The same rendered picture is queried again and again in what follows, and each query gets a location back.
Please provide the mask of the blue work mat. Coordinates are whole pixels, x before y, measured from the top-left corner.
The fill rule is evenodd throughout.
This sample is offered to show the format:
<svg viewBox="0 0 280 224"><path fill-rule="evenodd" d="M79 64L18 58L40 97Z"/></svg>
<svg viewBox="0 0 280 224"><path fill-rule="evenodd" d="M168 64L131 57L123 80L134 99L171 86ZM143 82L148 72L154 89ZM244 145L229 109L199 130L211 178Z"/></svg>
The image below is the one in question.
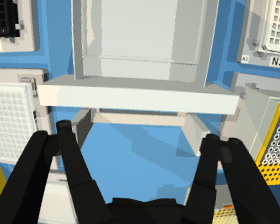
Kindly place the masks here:
<svg viewBox="0 0 280 224"><path fill-rule="evenodd" d="M219 0L206 82L230 91L234 72L280 79L280 68L236 62L246 0ZM47 69L48 80L74 74L71 0L35 0L38 51L2 52L0 68ZM51 106L56 122L72 120L81 107ZM99 123L82 156L106 202L113 198L185 202L200 156L180 126Z"/></svg>

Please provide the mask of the beige rectangular plate with corner posts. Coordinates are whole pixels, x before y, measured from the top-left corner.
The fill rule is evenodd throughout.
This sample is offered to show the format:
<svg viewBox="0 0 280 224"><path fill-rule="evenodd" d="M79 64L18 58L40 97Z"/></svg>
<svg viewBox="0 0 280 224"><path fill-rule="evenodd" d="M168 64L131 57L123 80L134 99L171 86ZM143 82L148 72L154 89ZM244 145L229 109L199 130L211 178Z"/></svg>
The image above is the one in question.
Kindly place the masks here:
<svg viewBox="0 0 280 224"><path fill-rule="evenodd" d="M17 0L20 37L0 38L1 52L38 51L35 0Z"/></svg>

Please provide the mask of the yellow open-top bin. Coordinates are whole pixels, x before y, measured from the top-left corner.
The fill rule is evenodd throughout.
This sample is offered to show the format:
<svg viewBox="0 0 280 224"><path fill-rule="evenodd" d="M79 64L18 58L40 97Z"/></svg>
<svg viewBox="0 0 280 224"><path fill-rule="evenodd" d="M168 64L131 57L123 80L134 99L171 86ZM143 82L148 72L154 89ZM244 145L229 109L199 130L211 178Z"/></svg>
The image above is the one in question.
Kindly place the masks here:
<svg viewBox="0 0 280 224"><path fill-rule="evenodd" d="M7 181L6 181L6 179L5 179L4 175L3 175L3 172L2 172L2 170L0 168L0 194L1 194L1 192L2 192L2 190L4 188L4 186L5 186L6 182Z"/></svg>

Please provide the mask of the dark blue open bin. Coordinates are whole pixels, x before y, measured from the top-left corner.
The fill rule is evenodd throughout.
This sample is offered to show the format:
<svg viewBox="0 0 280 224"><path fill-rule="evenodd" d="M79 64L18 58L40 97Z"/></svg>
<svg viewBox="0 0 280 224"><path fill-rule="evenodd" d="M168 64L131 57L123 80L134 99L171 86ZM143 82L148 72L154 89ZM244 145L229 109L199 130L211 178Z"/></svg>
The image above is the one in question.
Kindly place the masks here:
<svg viewBox="0 0 280 224"><path fill-rule="evenodd" d="M269 187L280 206L280 184L269 185Z"/></svg>

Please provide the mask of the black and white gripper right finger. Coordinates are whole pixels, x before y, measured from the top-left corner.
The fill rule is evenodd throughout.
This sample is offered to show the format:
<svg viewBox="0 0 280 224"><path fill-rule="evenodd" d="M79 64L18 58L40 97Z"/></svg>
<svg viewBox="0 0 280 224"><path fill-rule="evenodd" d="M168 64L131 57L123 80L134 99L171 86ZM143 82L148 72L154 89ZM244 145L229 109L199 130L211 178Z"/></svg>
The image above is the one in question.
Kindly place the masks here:
<svg viewBox="0 0 280 224"><path fill-rule="evenodd" d="M280 206L241 140L220 140L194 112L186 112L180 127L195 155L201 155L180 224L213 223L218 161L238 224L280 224Z"/></svg>

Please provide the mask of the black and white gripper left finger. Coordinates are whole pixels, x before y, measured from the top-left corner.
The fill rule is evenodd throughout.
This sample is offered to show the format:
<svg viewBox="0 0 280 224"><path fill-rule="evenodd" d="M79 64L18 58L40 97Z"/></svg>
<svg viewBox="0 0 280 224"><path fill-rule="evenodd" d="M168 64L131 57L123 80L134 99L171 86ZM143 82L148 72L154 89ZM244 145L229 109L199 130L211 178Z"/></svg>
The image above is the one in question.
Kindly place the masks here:
<svg viewBox="0 0 280 224"><path fill-rule="evenodd" d="M1 192L0 224L38 224L54 156L62 156L78 223L117 224L80 151L94 123L91 108L82 108L56 122L57 134L32 134Z"/></svg>

